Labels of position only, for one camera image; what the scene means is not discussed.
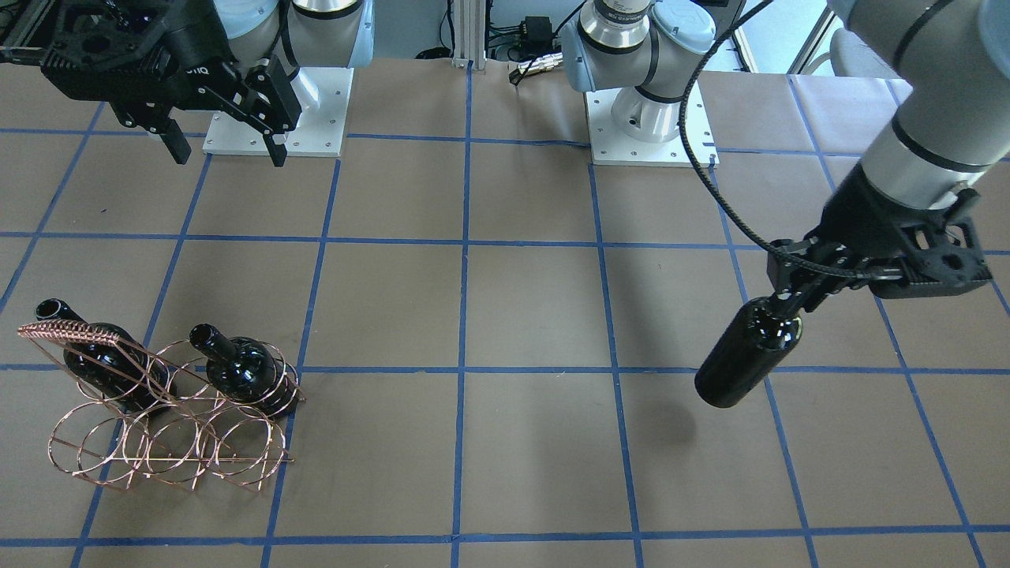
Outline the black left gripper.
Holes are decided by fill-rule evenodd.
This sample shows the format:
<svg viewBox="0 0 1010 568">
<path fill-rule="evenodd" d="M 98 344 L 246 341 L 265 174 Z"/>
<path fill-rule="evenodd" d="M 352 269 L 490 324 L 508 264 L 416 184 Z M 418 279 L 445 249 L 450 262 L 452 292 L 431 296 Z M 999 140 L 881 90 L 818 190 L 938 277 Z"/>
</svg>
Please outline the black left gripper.
<svg viewBox="0 0 1010 568">
<path fill-rule="evenodd" d="M 822 210 L 814 236 L 804 241 L 771 241 L 783 254 L 798 256 L 811 263 L 832 265 L 837 244 L 851 249 L 856 256 L 884 261 L 889 267 L 902 255 L 899 227 L 925 222 L 955 222 L 967 217 L 967 190 L 963 189 L 945 207 L 918 209 L 902 204 L 884 194 L 869 178 L 862 164 L 855 166 L 838 186 Z M 858 289 L 866 279 L 844 278 L 801 268 L 790 261 L 768 254 L 767 274 L 773 287 L 772 297 L 789 299 L 789 316 L 811 313 L 829 296 L 844 289 Z"/>
</svg>

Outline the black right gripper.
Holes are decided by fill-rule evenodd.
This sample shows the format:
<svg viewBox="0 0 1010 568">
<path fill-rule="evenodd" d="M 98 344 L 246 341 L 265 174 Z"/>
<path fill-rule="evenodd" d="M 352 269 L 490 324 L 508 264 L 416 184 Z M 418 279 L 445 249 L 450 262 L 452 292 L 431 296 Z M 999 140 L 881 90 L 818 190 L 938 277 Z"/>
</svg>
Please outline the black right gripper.
<svg viewBox="0 0 1010 568">
<path fill-rule="evenodd" d="M 192 148 L 176 120 L 174 109 L 217 111 L 248 123 L 264 134 L 264 146 L 273 166 L 287 161 L 287 133 L 271 133 L 267 118 L 278 105 L 297 102 L 291 87 L 297 66 L 290 54 L 286 16 L 264 16 L 245 35 L 228 39 L 221 16 L 203 16 L 180 32 L 166 33 L 165 78 L 155 95 L 141 102 L 112 102 L 116 119 L 126 127 L 140 127 L 161 134 L 178 165 L 186 165 Z"/>
</svg>

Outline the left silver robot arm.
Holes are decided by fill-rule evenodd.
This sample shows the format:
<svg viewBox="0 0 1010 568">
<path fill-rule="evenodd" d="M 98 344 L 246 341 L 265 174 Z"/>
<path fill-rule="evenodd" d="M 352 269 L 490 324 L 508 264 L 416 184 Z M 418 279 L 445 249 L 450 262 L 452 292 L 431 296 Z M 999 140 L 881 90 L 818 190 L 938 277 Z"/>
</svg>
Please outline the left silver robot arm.
<svg viewBox="0 0 1010 568">
<path fill-rule="evenodd" d="M 746 314 L 793 320 L 868 286 L 956 296 L 991 280 L 970 211 L 1008 152 L 1006 1 L 832 1 L 844 27 L 912 87 L 798 242 L 760 241 L 773 292 Z M 628 88 L 677 122 L 726 35 L 692 1 L 588 1 L 560 29 L 574 90 Z"/>
</svg>

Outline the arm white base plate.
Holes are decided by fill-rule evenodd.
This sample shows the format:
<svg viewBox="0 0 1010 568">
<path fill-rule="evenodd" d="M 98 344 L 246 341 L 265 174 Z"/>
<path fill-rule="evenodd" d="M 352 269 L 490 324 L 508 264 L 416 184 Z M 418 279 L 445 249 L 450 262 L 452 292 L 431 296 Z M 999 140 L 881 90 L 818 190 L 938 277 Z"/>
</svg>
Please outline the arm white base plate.
<svg viewBox="0 0 1010 568">
<path fill-rule="evenodd" d="M 269 143 L 283 143 L 289 157 L 338 158 L 346 133 L 351 83 L 354 69 L 302 67 L 292 80 L 294 97 L 289 99 L 300 109 L 280 104 L 276 112 L 268 113 L 274 122 L 268 127 L 269 137 L 221 111 L 214 114 L 202 150 L 207 155 L 267 157 Z"/>
<path fill-rule="evenodd" d="M 646 99 L 635 88 L 585 93 L 592 163 L 596 166 L 684 166 L 682 104 Z"/>
</svg>

